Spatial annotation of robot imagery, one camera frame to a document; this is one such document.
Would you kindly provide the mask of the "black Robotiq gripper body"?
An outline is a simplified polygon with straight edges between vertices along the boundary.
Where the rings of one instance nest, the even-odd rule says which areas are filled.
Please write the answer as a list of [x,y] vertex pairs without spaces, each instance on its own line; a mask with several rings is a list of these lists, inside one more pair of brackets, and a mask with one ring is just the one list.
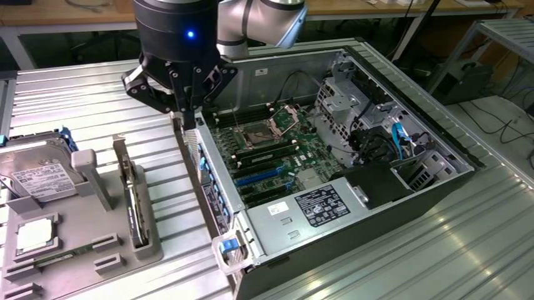
[[134,1],[143,67],[217,66],[218,1]]

